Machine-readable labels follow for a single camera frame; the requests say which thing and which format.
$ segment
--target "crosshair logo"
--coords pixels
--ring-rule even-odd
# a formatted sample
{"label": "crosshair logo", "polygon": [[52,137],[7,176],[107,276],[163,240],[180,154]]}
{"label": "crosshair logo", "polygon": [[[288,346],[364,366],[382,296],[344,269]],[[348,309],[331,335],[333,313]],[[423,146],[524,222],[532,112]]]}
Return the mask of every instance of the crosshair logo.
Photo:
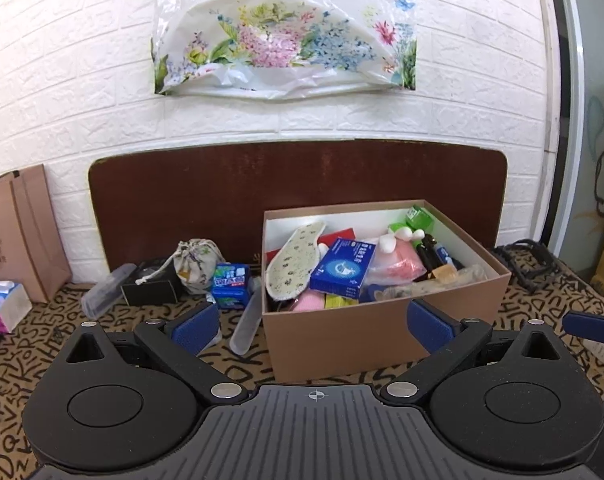
{"label": "crosshair logo", "polygon": [[333,260],[326,265],[326,270],[336,278],[352,278],[360,273],[360,266],[349,260]]}
{"label": "crosshair logo", "polygon": [[318,400],[322,400],[325,395],[320,390],[313,390],[310,394],[308,394],[310,399],[313,399],[315,402]]}

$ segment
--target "brown wooden board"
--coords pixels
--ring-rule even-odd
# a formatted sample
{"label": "brown wooden board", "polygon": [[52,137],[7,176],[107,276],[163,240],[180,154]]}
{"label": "brown wooden board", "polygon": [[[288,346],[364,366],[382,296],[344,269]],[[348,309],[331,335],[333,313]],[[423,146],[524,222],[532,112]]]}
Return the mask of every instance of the brown wooden board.
{"label": "brown wooden board", "polygon": [[109,267],[210,238],[258,263],[265,210],[423,198],[484,246],[498,232],[507,163],[473,146],[401,140],[216,144],[130,153],[89,170]]}

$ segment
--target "paper gift bag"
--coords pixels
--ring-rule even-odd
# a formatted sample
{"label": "paper gift bag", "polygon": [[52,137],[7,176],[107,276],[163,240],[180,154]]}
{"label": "paper gift bag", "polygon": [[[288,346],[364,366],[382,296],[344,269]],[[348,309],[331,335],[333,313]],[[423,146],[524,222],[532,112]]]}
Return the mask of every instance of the paper gift bag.
{"label": "paper gift bag", "polygon": [[42,302],[70,277],[44,166],[0,176],[0,280],[21,283]]}

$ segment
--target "tissue box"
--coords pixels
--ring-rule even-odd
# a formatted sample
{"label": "tissue box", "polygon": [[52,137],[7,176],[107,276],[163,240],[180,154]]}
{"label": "tissue box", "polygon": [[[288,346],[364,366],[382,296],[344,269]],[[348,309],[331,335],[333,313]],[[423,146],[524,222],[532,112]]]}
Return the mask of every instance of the tissue box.
{"label": "tissue box", "polygon": [[12,332],[31,310],[31,301],[20,284],[0,292],[0,333]]}
{"label": "tissue box", "polygon": [[357,300],[374,244],[338,238],[311,274],[309,288]]}
{"label": "tissue box", "polygon": [[251,299],[251,271],[245,264],[218,264],[211,294],[220,308],[244,308]]}

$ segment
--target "blue medicine box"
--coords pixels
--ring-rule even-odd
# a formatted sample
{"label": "blue medicine box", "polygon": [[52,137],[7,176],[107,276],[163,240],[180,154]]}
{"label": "blue medicine box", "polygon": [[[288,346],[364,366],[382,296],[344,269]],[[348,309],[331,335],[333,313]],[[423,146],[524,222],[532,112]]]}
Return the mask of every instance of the blue medicine box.
{"label": "blue medicine box", "polygon": [[311,273],[309,288],[357,300],[375,250],[374,244],[338,238]]}
{"label": "blue medicine box", "polygon": [[213,274],[211,294],[220,308],[244,308],[251,299],[251,272],[245,264],[219,264]]}

